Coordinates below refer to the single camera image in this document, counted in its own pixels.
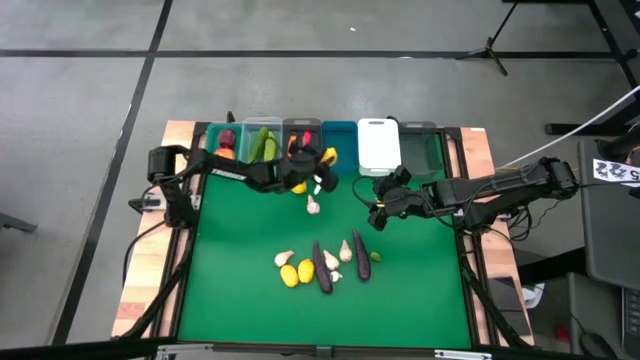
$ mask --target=wooden table frame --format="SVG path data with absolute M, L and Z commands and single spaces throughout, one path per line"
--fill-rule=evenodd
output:
M 194 131 L 202 126 L 197 126 L 195 121 L 169 121 L 165 128 L 162 145 L 182 145 L 190 148 Z M 451 139 L 448 141 L 448 151 L 451 160 L 451 168 L 454 176 L 468 176 L 469 178 L 477 178 L 487 176 L 494 173 L 493 160 L 489 150 L 489 142 L 484 129 L 480 128 L 452 128 L 448 129 Z M 204 147 L 204 136 L 200 137 L 200 147 Z M 466 167 L 461 166 L 459 159 L 466 163 Z M 176 160 L 176 171 L 184 169 L 186 161 L 181 157 Z M 197 190 L 200 182 L 199 176 L 191 179 L 190 188 Z M 142 215 L 140 228 L 138 233 L 142 233 L 158 222 L 162 221 L 164 211 L 150 211 Z M 493 228 L 508 234 L 507 226 L 504 222 L 498 220 L 494 223 Z M 177 232 L 177 244 L 175 244 L 174 259 L 180 259 L 184 253 L 185 244 L 189 236 L 188 230 Z M 172 229 L 161 226 L 145 238 L 141 239 L 135 246 L 127 272 L 127 279 L 122 291 L 120 305 L 116 314 L 113 325 L 112 335 L 117 336 L 126 332 L 131 328 L 135 321 L 142 315 L 149 306 L 153 298 L 158 293 L 163 281 L 164 274 L 170 270 L 167 266 L 167 257 L 170 253 L 170 243 L 172 238 Z M 465 236 L 465 247 L 467 250 L 472 249 L 472 239 Z M 476 261 L 474 254 L 469 254 L 469 261 L 474 269 L 478 263 L 485 266 L 488 278 L 511 276 L 514 279 L 518 295 L 524 309 L 524 300 L 522 298 L 522 289 L 518 277 L 518 269 L 516 266 L 513 248 L 510 241 L 495 232 L 488 232 L 482 235 L 481 240 L 480 261 Z M 179 261 L 173 261 L 173 267 Z M 154 324 L 156 336 L 170 336 L 171 323 L 174 316 L 176 303 L 177 288 L 173 290 L 167 300 L 162 317 L 159 322 Z M 482 305 L 473 295 L 473 309 L 475 312 L 476 334 L 480 344 L 491 344 L 499 341 L 501 345 L 506 342 L 500 335 L 496 335 L 495 328 L 487 321 L 487 316 Z M 151 327 L 147 328 L 144 337 L 151 334 Z M 533 336 L 525 336 L 523 339 L 533 344 Z

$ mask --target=white cable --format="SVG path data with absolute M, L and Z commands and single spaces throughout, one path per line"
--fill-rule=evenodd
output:
M 593 117 L 591 120 L 587 121 L 586 123 L 584 123 L 584 124 L 580 125 L 579 127 L 577 127 L 575 130 L 571 131 L 570 133 L 567 133 L 567 134 L 563 135 L 562 137 L 559 137 L 559 138 L 557 138 L 557 139 L 553 140 L 552 142 L 550 142 L 550 143 L 548 143 L 548 144 L 546 144 L 546 145 L 544 145 L 544 146 L 542 146 L 542 147 L 540 147 L 540 148 L 538 148 L 538 149 L 536 149 L 536 150 L 534 150 L 534 151 L 532 151 L 532 152 L 528 153 L 527 155 L 521 156 L 521 157 L 519 157 L 519 158 L 517 158 L 517 159 L 515 159 L 515 160 L 511 161 L 510 163 L 504 164 L 504 165 L 500 166 L 498 169 L 502 169 L 502 168 L 505 168 L 505 167 L 511 166 L 511 165 L 513 165 L 513 164 L 515 164 L 515 163 L 517 163 L 517 162 L 520 162 L 520 161 L 522 161 L 522 160 L 524 160 L 524 159 L 528 158 L 529 156 L 534 155 L 534 154 L 537 154 L 537 153 L 539 153 L 540 151 L 542 151 L 542 150 L 544 150 L 544 149 L 546 149 L 546 148 L 548 148 L 548 147 L 550 147 L 550 146 L 553 146 L 553 145 L 555 145 L 555 144 L 559 143 L 560 141 L 562 141 L 562 140 L 564 140 L 564 139 L 568 138 L 569 136 L 571 136 L 571 135 L 573 135 L 573 134 L 577 133 L 578 131 L 580 131 L 580 130 L 584 129 L 585 127 L 587 127 L 587 126 L 588 126 L 588 125 L 590 125 L 591 123 L 593 123 L 593 122 L 596 122 L 596 121 L 600 120 L 600 118 L 602 118 L 604 115 L 606 115 L 609 111 L 613 110 L 616 106 L 620 105 L 623 101 L 627 100 L 627 99 L 628 99 L 628 98 L 630 98 L 632 95 L 634 95 L 635 93 L 637 93 L 637 92 L 638 92 L 638 90 L 640 90 L 640 86 L 637 86 L 635 89 L 633 89 L 633 90 L 629 91 L 625 96 L 621 97 L 621 98 L 620 98 L 620 100 L 618 100 L 618 101 L 616 101 L 615 103 L 613 103 L 613 105 L 609 106 L 609 107 L 608 107 L 608 108 L 606 108 L 603 112 L 601 112 L 600 114 L 596 115 L 595 117 Z

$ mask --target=sticker label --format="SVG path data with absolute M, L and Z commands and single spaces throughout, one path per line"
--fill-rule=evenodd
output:
M 240 181 L 244 181 L 244 179 L 247 178 L 244 175 L 234 174 L 232 172 L 228 172 L 228 171 L 224 171 L 224 170 L 220 170 L 220 169 L 213 169 L 211 171 L 211 173 L 214 174 L 214 175 L 224 176 L 224 177 L 228 177 L 230 179 L 236 179 L 236 180 L 240 180 Z
M 608 182 L 639 181 L 640 168 L 611 161 L 593 159 L 593 177 Z M 623 183 L 630 187 L 639 187 L 640 183 Z

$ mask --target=gray concrete floor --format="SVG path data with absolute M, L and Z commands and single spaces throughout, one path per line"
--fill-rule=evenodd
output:
M 147 49 L 162 3 L 6 0 L 0 49 Z M 638 47 L 614 3 L 599 1 L 614 35 L 624 49 Z M 160 47 L 470 50 L 495 31 L 508 7 L 464 0 L 176 1 Z M 603 51 L 607 45 L 584 6 L 521 5 L 496 48 Z M 40 224 L 32 235 L 0 232 L 2 348 L 46 342 L 142 62 L 0 58 L 0 211 Z M 224 121 L 227 110 L 239 119 L 393 114 L 484 127 L 501 165 L 552 140 L 544 123 L 584 122 L 629 88 L 608 61 L 504 64 L 508 77 L 484 60 L 157 59 L 69 340 L 109 336 L 122 257 L 139 222 L 126 203 L 146 185 L 147 152 L 159 144 L 167 120 Z M 570 139 L 544 154 L 576 164 L 575 149 Z M 534 217 L 548 206 L 534 204 Z M 517 248 L 551 256 L 582 242 L 576 197 Z M 554 316 L 535 314 L 536 328 L 548 330 Z

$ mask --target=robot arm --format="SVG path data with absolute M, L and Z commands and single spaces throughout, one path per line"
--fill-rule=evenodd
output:
M 249 188 L 261 192 L 284 193 L 313 178 L 327 192 L 338 185 L 338 177 L 330 165 L 337 159 L 335 149 L 317 152 L 311 146 L 289 149 L 293 152 L 282 159 L 247 164 L 213 155 L 203 149 L 188 150 L 183 146 L 163 146 L 149 152 L 147 180 L 159 185 L 166 201 L 165 222 L 168 227 L 190 228 L 197 216 L 191 199 L 180 189 L 180 183 L 195 174 L 212 174 L 244 182 Z M 187 168 L 175 172 L 175 159 L 183 155 Z
M 369 206 L 369 224 L 383 230 L 390 216 L 424 218 L 453 215 L 462 211 L 462 220 L 453 224 L 476 232 L 490 226 L 500 214 L 541 198 L 569 199 L 579 184 L 567 162 L 542 158 L 538 162 L 503 174 L 473 180 L 453 178 L 422 184 L 419 190 L 406 187 L 411 174 L 403 166 L 373 182 L 379 201 Z M 474 200 L 500 195 L 489 201 Z

